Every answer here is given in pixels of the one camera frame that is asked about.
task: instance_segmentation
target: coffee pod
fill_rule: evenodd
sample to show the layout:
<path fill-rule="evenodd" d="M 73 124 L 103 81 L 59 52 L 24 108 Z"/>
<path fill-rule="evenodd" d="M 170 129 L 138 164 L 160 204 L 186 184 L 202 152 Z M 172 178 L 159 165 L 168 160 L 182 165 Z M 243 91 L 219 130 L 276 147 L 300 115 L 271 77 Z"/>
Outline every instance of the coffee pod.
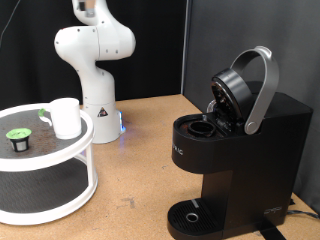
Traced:
<path fill-rule="evenodd" d="M 12 148 L 15 152 L 23 152 L 29 149 L 29 136 L 32 131 L 28 128 L 12 129 L 6 134 L 10 139 Z"/>

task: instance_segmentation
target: coffee maker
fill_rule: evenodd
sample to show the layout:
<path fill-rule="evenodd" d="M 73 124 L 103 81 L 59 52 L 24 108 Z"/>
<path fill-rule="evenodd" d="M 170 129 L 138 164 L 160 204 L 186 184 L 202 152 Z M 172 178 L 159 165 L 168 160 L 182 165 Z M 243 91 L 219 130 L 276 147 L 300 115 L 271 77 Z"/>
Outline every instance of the coffee maker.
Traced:
<path fill-rule="evenodd" d="M 261 57 L 265 78 L 254 89 L 241 77 Z M 207 113 L 173 125 L 172 160 L 203 174 L 201 197 L 168 212 L 177 240 L 219 240 L 284 223 L 308 133 L 312 109 L 276 92 L 278 64 L 256 47 L 212 79 Z"/>

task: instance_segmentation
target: white cup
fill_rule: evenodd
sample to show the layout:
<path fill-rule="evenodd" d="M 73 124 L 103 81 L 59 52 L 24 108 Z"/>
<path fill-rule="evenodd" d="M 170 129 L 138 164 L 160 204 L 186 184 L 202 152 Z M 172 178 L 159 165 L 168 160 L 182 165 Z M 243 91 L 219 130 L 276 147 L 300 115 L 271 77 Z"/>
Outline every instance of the white cup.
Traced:
<path fill-rule="evenodd" d="M 72 139 L 81 134 L 81 118 L 79 101 L 75 98 L 60 98 L 49 103 L 51 119 L 43 116 L 45 109 L 38 112 L 39 118 L 48 122 L 50 126 L 53 124 L 56 137 L 59 139 Z"/>

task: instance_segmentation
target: coffee maker lid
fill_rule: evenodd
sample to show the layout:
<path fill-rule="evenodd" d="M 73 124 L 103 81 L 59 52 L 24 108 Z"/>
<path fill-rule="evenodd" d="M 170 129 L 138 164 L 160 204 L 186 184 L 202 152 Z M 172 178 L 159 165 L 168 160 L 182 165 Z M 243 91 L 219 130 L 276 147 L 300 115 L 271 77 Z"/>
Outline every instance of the coffee maker lid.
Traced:
<path fill-rule="evenodd" d="M 259 56 L 262 57 L 265 66 L 265 76 L 262 88 L 254 102 L 251 91 L 241 74 L 248 63 Z M 231 117 L 243 119 L 246 122 L 244 131 L 250 135 L 258 131 L 276 92 L 278 82 L 279 67 L 272 52 L 266 47 L 258 46 L 241 53 L 230 68 L 216 74 L 213 77 L 212 91 L 217 101 L 224 101 L 223 107 L 231 113 Z"/>

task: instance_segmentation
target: logo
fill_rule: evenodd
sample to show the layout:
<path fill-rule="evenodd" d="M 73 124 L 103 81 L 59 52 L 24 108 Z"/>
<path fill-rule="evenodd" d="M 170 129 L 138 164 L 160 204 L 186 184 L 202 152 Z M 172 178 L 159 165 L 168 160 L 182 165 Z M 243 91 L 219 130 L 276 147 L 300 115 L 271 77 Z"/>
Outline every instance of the logo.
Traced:
<path fill-rule="evenodd" d="M 178 148 L 174 143 L 172 143 L 172 148 L 180 155 L 183 155 L 183 150 Z"/>
<path fill-rule="evenodd" d="M 280 211 L 281 209 L 282 209 L 282 207 L 267 209 L 267 210 L 264 211 L 264 214 L 269 214 L 269 213 L 275 214 L 277 211 Z"/>
<path fill-rule="evenodd" d="M 98 117 L 106 117 L 108 116 L 108 113 L 106 110 L 104 110 L 104 108 L 101 108 L 99 114 L 98 114 Z"/>

